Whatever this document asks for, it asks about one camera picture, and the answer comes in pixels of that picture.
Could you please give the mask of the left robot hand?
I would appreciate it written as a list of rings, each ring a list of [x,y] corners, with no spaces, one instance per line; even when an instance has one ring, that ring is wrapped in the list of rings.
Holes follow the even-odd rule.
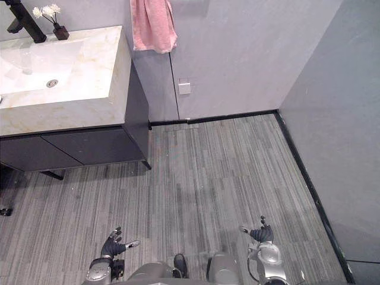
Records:
[[[121,233],[121,227],[112,230],[102,246],[100,253],[102,258],[114,259],[115,256],[125,252],[127,249],[135,248],[140,244],[139,240],[133,240],[129,243],[120,243],[122,239]]]

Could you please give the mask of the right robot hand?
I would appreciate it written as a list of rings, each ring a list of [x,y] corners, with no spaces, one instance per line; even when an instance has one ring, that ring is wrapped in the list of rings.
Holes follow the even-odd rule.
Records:
[[[260,216],[262,226],[259,229],[249,229],[247,226],[240,225],[239,230],[242,233],[248,234],[255,241],[262,242],[270,242],[274,241],[274,234],[271,226],[265,221],[265,216]]]

